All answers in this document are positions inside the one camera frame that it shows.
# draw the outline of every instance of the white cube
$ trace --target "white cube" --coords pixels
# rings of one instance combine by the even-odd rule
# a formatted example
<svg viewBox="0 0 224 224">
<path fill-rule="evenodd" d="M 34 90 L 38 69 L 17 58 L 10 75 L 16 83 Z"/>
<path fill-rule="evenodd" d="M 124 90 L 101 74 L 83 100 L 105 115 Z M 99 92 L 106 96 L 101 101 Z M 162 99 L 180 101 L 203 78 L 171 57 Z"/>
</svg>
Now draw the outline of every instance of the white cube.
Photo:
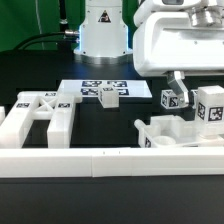
<svg viewBox="0 0 224 224">
<path fill-rule="evenodd" d="M 161 105 L 166 109 L 179 108 L 178 98 L 171 89 L 162 90 L 161 94 Z"/>
<path fill-rule="evenodd" d="M 119 93 L 112 85 L 100 85 L 98 99 L 103 108 L 119 107 Z"/>
<path fill-rule="evenodd" d="M 220 86 L 200 87 L 195 120 L 202 135 L 224 133 L 224 89 Z"/>
</svg>

